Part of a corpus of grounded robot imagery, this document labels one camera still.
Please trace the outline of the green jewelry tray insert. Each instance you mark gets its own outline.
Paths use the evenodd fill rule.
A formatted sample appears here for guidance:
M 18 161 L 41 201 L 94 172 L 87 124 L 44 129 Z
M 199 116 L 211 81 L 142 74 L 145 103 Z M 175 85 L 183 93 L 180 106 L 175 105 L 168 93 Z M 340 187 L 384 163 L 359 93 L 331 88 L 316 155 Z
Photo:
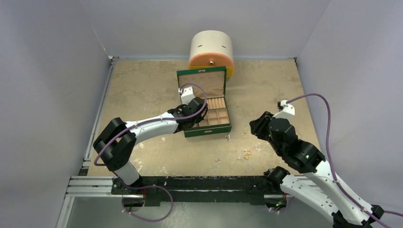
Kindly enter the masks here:
M 204 119 L 197 123 L 196 127 L 230 124 L 230 118 L 224 97 L 207 99 L 208 111 Z

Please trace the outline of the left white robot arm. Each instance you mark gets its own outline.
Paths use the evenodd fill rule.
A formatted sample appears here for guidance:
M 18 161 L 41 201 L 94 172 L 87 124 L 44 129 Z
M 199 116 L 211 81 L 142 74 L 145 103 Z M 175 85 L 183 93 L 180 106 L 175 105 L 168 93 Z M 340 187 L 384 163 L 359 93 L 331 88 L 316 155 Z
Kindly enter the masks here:
M 129 161 L 133 148 L 146 140 L 165 134 L 175 134 L 193 127 L 203 120 L 208 105 L 202 98 L 195 97 L 160 116 L 141 121 L 124 122 L 117 117 L 93 142 L 97 153 L 94 164 L 102 165 L 123 182 L 129 194 L 137 194 L 142 187 L 141 176 Z

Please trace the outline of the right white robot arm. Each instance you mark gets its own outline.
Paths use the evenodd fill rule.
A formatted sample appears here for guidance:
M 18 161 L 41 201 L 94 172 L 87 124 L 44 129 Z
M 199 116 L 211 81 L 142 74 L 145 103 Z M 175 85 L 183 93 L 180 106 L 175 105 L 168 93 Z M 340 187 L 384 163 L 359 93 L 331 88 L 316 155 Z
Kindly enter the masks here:
M 270 112 L 250 121 L 251 134 L 269 142 L 275 153 L 291 168 L 315 183 L 303 184 L 286 169 L 277 166 L 264 174 L 272 193 L 290 194 L 319 212 L 335 228 L 369 228 L 385 210 L 359 197 L 336 173 L 324 154 L 313 144 L 298 138 L 289 120 Z

